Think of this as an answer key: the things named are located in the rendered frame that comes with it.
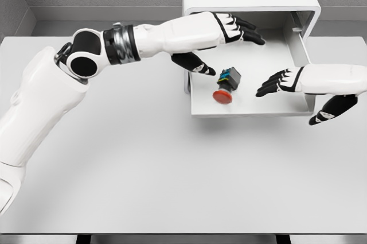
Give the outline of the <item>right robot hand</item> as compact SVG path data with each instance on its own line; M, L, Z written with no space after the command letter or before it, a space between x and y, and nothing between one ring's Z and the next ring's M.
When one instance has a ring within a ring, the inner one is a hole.
M317 125L340 116L358 103L363 67L351 64L307 64L287 68L262 83L256 96L280 91L307 95L332 94L333 97L309 120L309 125Z

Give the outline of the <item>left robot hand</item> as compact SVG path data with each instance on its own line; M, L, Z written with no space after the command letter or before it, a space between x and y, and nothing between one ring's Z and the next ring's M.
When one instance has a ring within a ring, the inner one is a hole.
M236 41L266 42L256 32L256 26L231 13L201 12L185 16L183 23L173 23L174 38L170 40L171 60L190 72L214 76L215 70L195 53Z

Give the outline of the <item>red-buttoned black load switch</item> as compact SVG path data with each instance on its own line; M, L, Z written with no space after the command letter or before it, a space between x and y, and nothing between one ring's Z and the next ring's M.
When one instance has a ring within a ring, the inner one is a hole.
M235 67L224 69L217 81L218 90L212 94L213 99L221 104L232 103L232 92L237 90L241 74Z

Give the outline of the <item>white cabinet drawer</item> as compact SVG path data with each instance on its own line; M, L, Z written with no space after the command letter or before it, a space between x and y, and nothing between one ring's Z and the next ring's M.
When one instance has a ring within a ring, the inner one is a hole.
M308 116L314 111L315 96L277 92L261 98L256 91L273 74L287 68L300 68L310 62L303 38L294 30L292 15L287 13L280 25L255 23L265 39L264 45L237 41L196 55L216 71L216 76L190 74L191 114L195 118ZM235 68L241 75L232 103L220 104L212 94L218 89L219 74Z

